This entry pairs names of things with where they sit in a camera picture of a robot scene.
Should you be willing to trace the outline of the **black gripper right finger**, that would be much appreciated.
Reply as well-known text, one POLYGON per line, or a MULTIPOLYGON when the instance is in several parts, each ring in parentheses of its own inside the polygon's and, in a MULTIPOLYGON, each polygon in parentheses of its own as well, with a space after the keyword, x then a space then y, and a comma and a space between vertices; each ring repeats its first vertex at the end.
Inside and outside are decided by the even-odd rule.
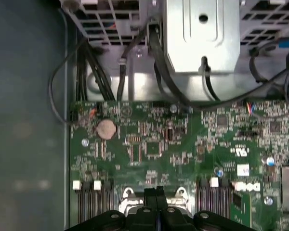
POLYGON ((251 231, 250 227, 209 211, 200 211, 191 218, 167 203, 163 187, 157 187, 157 207, 165 231, 251 231))

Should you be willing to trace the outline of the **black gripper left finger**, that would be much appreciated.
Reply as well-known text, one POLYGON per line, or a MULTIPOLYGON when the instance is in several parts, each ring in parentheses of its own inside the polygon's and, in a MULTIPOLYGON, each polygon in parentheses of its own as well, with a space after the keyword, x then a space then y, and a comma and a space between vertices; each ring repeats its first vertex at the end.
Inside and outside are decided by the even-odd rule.
POLYGON ((109 210, 80 224, 68 228, 68 231, 156 231, 158 219, 156 189, 144 190, 144 205, 135 214, 124 215, 109 210))

